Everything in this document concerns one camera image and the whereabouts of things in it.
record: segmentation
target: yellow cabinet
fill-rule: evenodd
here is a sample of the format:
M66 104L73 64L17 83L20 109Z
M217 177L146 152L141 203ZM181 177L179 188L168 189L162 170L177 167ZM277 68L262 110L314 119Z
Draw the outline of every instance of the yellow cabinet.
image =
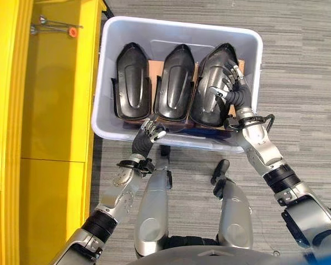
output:
M45 264L89 213L103 10L102 0L0 1L0 265ZM30 35L41 14L83 28Z

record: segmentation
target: plastic storage bin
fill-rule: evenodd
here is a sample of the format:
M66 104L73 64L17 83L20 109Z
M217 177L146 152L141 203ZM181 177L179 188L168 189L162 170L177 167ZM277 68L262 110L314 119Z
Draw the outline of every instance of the plastic storage bin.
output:
M200 62L221 43L231 43L239 59L245 61L245 77L252 88L252 108L256 111L263 42L249 29L229 28L154 19L114 17L104 25L98 79L95 93L92 128L102 138L132 141L137 129L128 129L113 111L111 78L116 76L116 59L125 44L140 44L151 60L163 61L177 44L191 48L195 62ZM168 133L159 144L214 151L242 152L233 134L226 137L194 136L184 132Z

